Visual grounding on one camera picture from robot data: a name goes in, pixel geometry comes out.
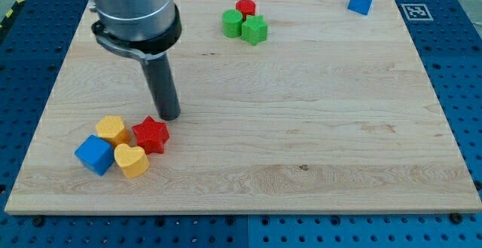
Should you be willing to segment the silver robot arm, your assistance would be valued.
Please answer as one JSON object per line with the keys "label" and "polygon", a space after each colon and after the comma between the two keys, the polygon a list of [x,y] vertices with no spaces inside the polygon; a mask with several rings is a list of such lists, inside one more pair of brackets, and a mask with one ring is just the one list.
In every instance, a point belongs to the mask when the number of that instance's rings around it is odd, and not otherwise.
{"label": "silver robot arm", "polygon": [[180,38],[182,25],[174,0],[94,0],[99,20],[96,41],[122,57],[153,57]]}

